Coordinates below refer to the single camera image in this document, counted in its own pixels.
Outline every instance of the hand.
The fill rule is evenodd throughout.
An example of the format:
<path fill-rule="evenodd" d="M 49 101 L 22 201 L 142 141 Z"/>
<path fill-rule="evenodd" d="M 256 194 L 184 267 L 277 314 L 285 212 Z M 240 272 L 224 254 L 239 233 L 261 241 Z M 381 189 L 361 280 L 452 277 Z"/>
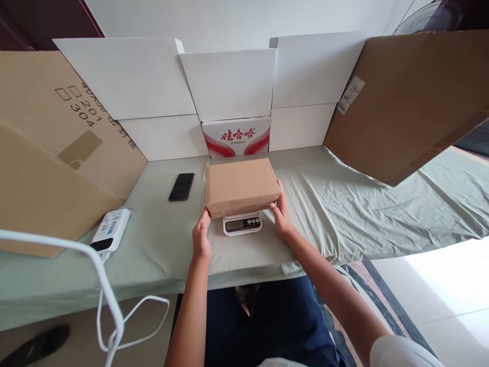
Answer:
<path fill-rule="evenodd" d="M 210 259 L 212 247 L 209 239 L 207 239 L 207 228 L 210 224 L 210 214 L 207 208 L 204 207 L 199 221 L 192 229 L 192 239 L 194 240 L 194 258 L 203 257 Z"/>
<path fill-rule="evenodd" d="M 278 233 L 283 237 L 284 235 L 291 233 L 295 228 L 290 221 L 289 207 L 285 200 L 284 188 L 280 180 L 277 181 L 280 188 L 280 197 L 277 199 L 277 205 L 271 203 L 270 210 L 275 216 L 275 228 Z"/>

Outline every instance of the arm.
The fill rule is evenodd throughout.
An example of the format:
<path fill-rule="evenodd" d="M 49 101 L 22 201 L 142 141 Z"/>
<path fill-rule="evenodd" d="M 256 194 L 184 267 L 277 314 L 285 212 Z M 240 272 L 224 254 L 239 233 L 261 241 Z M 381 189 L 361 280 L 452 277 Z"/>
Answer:
<path fill-rule="evenodd" d="M 358 292 L 294 228 L 290 222 L 282 185 L 280 181 L 278 183 L 282 194 L 277 205 L 270 204 L 277 231 L 301 263 L 326 305 L 338 318 L 362 364 L 369 366 L 373 343 L 379 337 L 389 335 L 390 331 Z"/>
<path fill-rule="evenodd" d="M 175 330 L 168 347 L 165 367 L 203 366 L 207 320 L 207 277 L 211 246 L 207 239 L 210 215 L 204 209 L 192 230 L 194 254 L 178 313 Z"/>

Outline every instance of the brown cardboard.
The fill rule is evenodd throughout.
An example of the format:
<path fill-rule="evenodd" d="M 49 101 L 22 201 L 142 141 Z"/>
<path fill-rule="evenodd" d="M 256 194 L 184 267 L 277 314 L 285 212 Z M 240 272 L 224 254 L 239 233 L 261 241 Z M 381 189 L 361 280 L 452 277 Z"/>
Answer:
<path fill-rule="evenodd" d="M 279 196 L 268 158 L 206 168 L 205 205 L 213 218 L 263 210 Z"/>
<path fill-rule="evenodd" d="M 76 240 L 127 198 L 147 161 L 60 52 L 0 52 L 0 80 L 0 228 Z"/>
<path fill-rule="evenodd" d="M 61 52 L 0 52 L 0 80 L 0 118 L 70 158 L 83 177 L 127 198 L 147 160 Z M 95 147 L 93 135 L 90 148 L 80 144 L 86 132 L 103 144 Z"/>
<path fill-rule="evenodd" d="M 324 145 L 396 186 L 489 117 L 488 66 L 489 30 L 370 38 L 350 77 L 365 85 Z"/>

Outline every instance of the light green bedsheet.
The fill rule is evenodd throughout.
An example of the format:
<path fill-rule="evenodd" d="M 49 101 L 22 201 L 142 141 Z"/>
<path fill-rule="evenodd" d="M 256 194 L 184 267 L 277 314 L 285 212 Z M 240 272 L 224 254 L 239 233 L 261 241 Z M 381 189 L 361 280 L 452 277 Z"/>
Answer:
<path fill-rule="evenodd" d="M 204 205 L 208 164 L 268 157 L 282 180 L 292 221 L 334 264 L 429 251 L 489 234 L 489 168 L 447 150 L 391 188 L 340 163 L 322 146 L 248 157 L 150 162 L 123 205 L 131 210 L 120 248 L 106 263 L 119 300 L 182 292 L 191 229 Z M 194 172 L 188 201 L 168 202 L 176 176 Z M 258 233 L 209 229 L 209 288 L 302 275 L 262 212 Z M 94 230 L 81 242 L 89 243 Z M 87 258 L 65 250 L 43 259 L 0 252 L 0 330 L 95 307 L 98 281 Z"/>

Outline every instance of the dark blue pants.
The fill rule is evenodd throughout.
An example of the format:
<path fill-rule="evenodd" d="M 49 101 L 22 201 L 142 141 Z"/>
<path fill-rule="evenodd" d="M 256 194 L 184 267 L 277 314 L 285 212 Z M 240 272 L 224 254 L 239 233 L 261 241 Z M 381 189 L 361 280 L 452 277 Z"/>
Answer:
<path fill-rule="evenodd" d="M 307 277 L 261 283 L 249 318 L 234 288 L 207 293 L 205 366 L 256 367 L 282 357 L 307 366 L 344 362 Z"/>

